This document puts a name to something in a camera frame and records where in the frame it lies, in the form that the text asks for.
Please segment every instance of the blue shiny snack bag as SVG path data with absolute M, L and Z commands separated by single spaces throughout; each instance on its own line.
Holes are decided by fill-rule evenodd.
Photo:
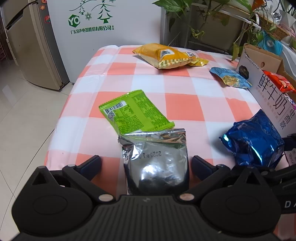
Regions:
M 249 120 L 235 122 L 219 138 L 237 165 L 275 168 L 284 152 L 283 139 L 262 110 Z
M 249 81 L 231 69 L 212 67 L 210 72 L 218 75 L 228 86 L 237 88 L 250 88 L 252 86 Z

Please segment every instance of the silver foil bag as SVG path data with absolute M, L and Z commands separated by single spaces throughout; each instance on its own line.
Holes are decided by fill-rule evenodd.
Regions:
M 120 135 L 128 193 L 178 195 L 189 188 L 184 129 Z

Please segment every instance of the yellow snack package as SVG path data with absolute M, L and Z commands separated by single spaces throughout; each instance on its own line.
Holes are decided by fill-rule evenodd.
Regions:
M 190 52 L 180 52 L 161 44 L 145 44 L 133 53 L 140 55 L 149 64 L 158 69 L 172 69 L 193 62 L 197 57 Z
M 190 66 L 198 66 L 198 67 L 202 67 L 204 65 L 206 65 L 209 61 L 203 58 L 197 58 L 195 61 L 190 62 L 188 65 Z

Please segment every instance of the green snack package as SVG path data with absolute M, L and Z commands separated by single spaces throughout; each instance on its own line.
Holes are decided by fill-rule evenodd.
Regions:
M 142 90 L 128 92 L 99 106 L 117 134 L 135 131 L 161 131 L 175 123 L 155 107 Z

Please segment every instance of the pink and white tablecloth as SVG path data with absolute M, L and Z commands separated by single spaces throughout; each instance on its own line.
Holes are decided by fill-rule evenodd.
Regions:
M 97 51 L 75 83 L 60 114 L 46 155 L 50 170 L 102 157 L 102 172 L 92 181 L 113 195 L 126 193 L 121 145 L 98 106 L 129 91 L 142 89 L 155 106 L 186 129 L 189 159 L 199 155 L 213 165 L 232 168 L 234 158 L 219 140 L 234 122 L 249 119 L 260 106 L 246 89 L 225 86 L 211 67 L 235 70 L 227 55 L 197 51 L 210 60 L 203 67 L 158 70 L 132 53 L 138 46 L 106 46 Z M 190 173 L 191 186 L 198 182 Z M 275 233 L 294 236 L 296 218 L 282 215 Z

